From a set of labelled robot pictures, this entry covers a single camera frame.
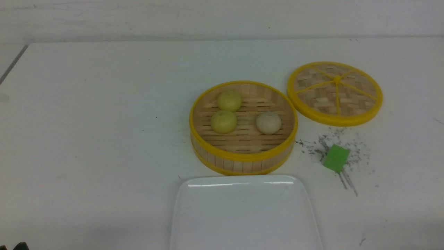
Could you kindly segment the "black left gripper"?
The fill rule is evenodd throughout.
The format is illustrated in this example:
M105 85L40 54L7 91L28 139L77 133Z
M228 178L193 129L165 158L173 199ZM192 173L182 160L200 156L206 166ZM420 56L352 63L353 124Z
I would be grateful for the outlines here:
M28 245L26 242L20 242L13 248L13 250L28 250Z

